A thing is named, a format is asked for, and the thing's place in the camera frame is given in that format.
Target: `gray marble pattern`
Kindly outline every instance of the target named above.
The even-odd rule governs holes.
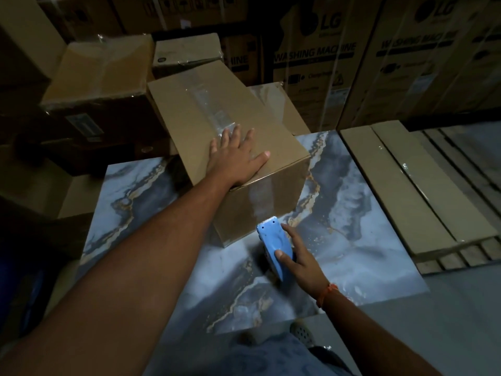
[[[329,280],[357,305],[427,291],[338,134],[297,139],[312,155],[311,173],[281,220],[297,227]],[[109,166],[77,277],[190,187],[178,157]],[[256,232],[223,248],[210,229],[161,342],[320,312],[293,280],[277,282]]]

